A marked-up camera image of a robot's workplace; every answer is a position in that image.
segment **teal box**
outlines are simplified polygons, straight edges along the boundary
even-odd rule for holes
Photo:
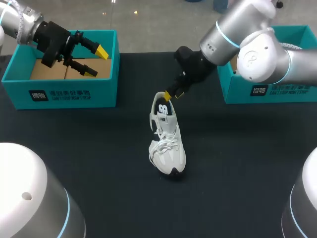
[[[317,39],[309,26],[273,26],[277,39],[303,49],[317,48]],[[317,102],[317,87],[304,85],[258,85],[232,71],[231,64],[217,68],[227,104]]]
[[[111,58],[110,78],[71,80],[30,80],[36,59],[43,53],[30,46],[17,46],[2,78],[2,84],[16,109],[103,108],[115,107],[120,53],[115,30],[82,30],[98,42]],[[77,45],[78,58],[98,58]]]

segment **shoe logo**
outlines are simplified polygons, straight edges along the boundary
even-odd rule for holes
[[[167,110],[167,106],[166,105],[159,105],[158,106],[158,110],[160,113],[167,115],[168,114],[168,110]]]

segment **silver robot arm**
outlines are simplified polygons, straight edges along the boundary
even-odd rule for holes
[[[7,0],[0,2],[0,25],[5,34],[15,39],[19,35],[19,44],[30,45],[33,42],[36,30],[44,19],[40,12],[31,9],[23,3],[18,3],[18,5],[23,15],[22,26],[19,10],[11,1]]]
[[[17,0],[0,0],[0,27],[19,44],[34,45],[43,52],[42,63],[48,67],[63,60],[63,65],[72,67],[81,75],[96,77],[98,72],[73,60],[72,52],[79,43],[91,53],[105,60],[108,58],[102,46],[83,37],[83,32],[77,31],[73,35],[54,22],[45,22],[40,12]]]
[[[199,52],[180,47],[174,57],[183,72],[167,88],[165,99],[181,96],[237,54],[238,71],[250,82],[317,86],[317,50],[285,49],[279,43],[271,28],[274,3],[237,0],[202,38]]]

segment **white sneaker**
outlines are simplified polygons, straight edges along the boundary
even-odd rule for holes
[[[150,126],[154,133],[149,147],[151,163],[164,174],[179,174],[185,169],[186,155],[174,107],[163,92],[154,97]]]

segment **black tablecloth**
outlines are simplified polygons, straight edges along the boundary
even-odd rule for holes
[[[87,238],[281,238],[290,190],[317,146],[316,104],[226,105],[216,72],[174,100],[186,176],[149,162],[155,93],[172,53],[121,54],[117,107],[16,111],[0,86],[0,142],[35,151],[86,218]]]

